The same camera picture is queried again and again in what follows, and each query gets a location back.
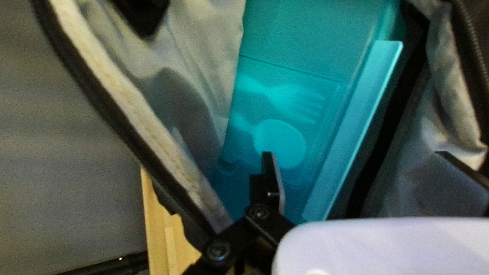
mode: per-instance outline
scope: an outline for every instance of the teal plastic panel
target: teal plastic panel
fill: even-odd
[[[326,219],[384,95],[402,42],[376,41],[302,216]]]

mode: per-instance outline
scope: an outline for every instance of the plastic utensil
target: plastic utensil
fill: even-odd
[[[301,163],[306,153],[302,134],[290,124],[277,119],[266,119],[251,125],[238,113],[232,113],[229,123],[253,137],[256,153],[271,151],[281,168],[293,168]]]
[[[262,94],[281,114],[298,122],[316,123],[326,98],[315,91],[297,84],[265,87],[255,79],[239,73],[236,87],[245,92]]]

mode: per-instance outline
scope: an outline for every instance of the black metal bracket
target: black metal bracket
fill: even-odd
[[[202,256],[184,275],[223,275],[231,266],[235,274],[245,262],[269,274],[282,237],[295,225],[282,214],[285,196],[275,155],[262,153],[262,173],[250,175],[250,206],[244,217],[204,246]]]

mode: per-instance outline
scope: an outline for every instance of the gray wall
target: gray wall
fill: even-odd
[[[28,0],[0,0],[0,274],[53,274],[145,245],[137,164]]]

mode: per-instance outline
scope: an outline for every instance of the gray fabric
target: gray fabric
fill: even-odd
[[[173,138],[209,177],[224,143],[244,1],[171,1],[139,38],[108,0],[78,0],[94,34]]]
[[[367,216],[417,216],[423,211],[416,190],[425,173],[432,169],[429,157],[435,151],[448,151],[477,170],[484,161],[487,146],[480,141],[480,129],[462,75],[450,23],[451,5],[441,1],[413,1],[431,20],[426,52],[431,80],[417,107],[409,134],[395,163],[394,173],[379,173],[372,191],[385,192],[378,213]],[[376,189],[382,185],[385,190]],[[366,209],[375,209],[366,202]]]

